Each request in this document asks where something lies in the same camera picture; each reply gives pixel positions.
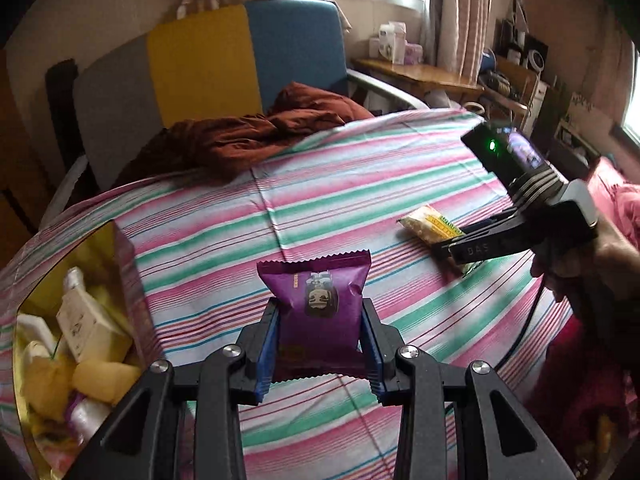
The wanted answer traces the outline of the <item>person's right hand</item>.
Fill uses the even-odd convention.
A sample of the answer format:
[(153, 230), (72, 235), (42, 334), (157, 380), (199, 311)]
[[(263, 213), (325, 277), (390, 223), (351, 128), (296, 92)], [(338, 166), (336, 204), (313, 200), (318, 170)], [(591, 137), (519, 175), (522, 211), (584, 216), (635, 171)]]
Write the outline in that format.
[(584, 323), (634, 323), (639, 319), (639, 252), (600, 214), (589, 244), (553, 256), (535, 256), (530, 274), (543, 276), (558, 301), (567, 299)]

